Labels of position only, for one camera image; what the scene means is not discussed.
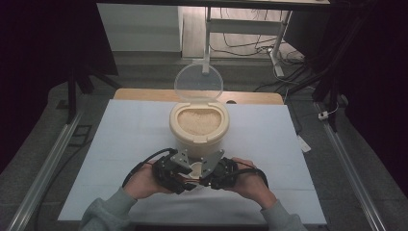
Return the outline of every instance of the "person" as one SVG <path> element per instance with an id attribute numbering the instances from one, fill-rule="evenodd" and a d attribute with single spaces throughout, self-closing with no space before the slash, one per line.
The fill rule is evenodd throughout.
<path id="1" fill-rule="evenodd" d="M 248 160 L 240 158 L 232 158 L 232 160 L 238 163 L 239 169 L 255 167 Z M 236 185 L 225 190 L 238 193 L 258 203 L 262 208 L 261 214 L 268 223 L 269 231 L 306 230 L 299 215 L 290 215 L 262 178 L 255 173 L 240 175 Z M 81 220 L 80 230 L 124 230 L 131 223 L 128 215 L 131 207 L 139 199 L 154 193 L 171 193 L 171 191 L 156 183 L 152 166 L 145 164 L 132 176 L 125 187 L 120 187 L 111 198 L 106 201 L 97 198 L 89 205 Z"/>

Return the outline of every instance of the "floor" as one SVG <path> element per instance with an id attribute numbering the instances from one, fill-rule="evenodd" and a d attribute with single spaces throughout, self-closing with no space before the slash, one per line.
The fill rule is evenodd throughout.
<path id="1" fill-rule="evenodd" d="M 113 78 L 126 88 L 173 89 L 173 81 L 177 73 L 185 65 L 190 64 L 192 58 L 200 57 L 191 55 L 190 58 L 186 58 L 186 56 L 180 58 L 179 55 L 174 54 L 115 53 L 119 76 Z M 268 59 L 213 59 L 211 65 L 223 77 L 224 90 L 254 91 L 268 84 L 258 91 L 279 92 L 285 99 L 296 132 L 312 147 L 304 157 L 328 222 L 322 227 L 308 226 L 309 230 L 371 230 L 323 125 L 318 120 L 311 97 L 314 86 L 290 97 L 286 96 L 286 88 L 292 84 L 285 84 L 273 77 Z M 288 64 L 283 65 L 283 68 L 285 74 L 289 76 L 298 69 L 298 65 Z M 306 71 L 300 78 L 307 77 Z M 89 142 L 97 130 L 104 110 L 115 94 L 115 90 L 105 83 L 93 77 L 91 80 L 95 90 L 89 95 L 89 106 L 79 122 L 79 129 L 70 139 L 69 146 L 56 168 L 53 181 L 40 203 L 41 206 L 34 211 L 25 230 L 78 228 L 77 222 L 59 222 L 58 215 L 87 155 Z M 6 230 L 8 227 L 62 131 L 67 120 L 66 100 L 66 84 L 50 91 L 47 108 L 38 124 L 0 175 L 0 230 Z M 408 200 L 372 149 L 349 123 L 344 115 L 345 107 L 346 104 L 341 102 L 337 111 L 338 134 L 350 153 L 351 160 L 383 218 L 387 230 L 406 230 Z"/>

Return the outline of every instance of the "dark background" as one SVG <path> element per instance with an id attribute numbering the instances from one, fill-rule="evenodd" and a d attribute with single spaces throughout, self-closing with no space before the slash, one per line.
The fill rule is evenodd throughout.
<path id="1" fill-rule="evenodd" d="M 93 1 L 0 1 L 0 172 L 36 125 L 48 92 L 84 64 L 117 74 Z"/>
<path id="2" fill-rule="evenodd" d="M 378 1 L 346 52 L 345 113 L 408 195 L 408 3 Z"/>

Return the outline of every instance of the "wall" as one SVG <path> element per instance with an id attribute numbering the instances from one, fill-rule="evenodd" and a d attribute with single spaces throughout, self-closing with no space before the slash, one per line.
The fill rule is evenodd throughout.
<path id="1" fill-rule="evenodd" d="M 98 4 L 98 9 L 113 51 L 181 51 L 180 7 Z"/>

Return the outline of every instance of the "clear plastic lid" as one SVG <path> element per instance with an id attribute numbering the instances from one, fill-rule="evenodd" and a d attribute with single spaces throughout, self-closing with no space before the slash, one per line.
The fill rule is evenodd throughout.
<path id="1" fill-rule="evenodd" d="M 209 72 L 203 72 L 203 64 L 184 67 L 174 81 L 177 95 L 185 101 L 212 101 L 222 94 L 223 82 L 218 71 L 209 65 Z"/>

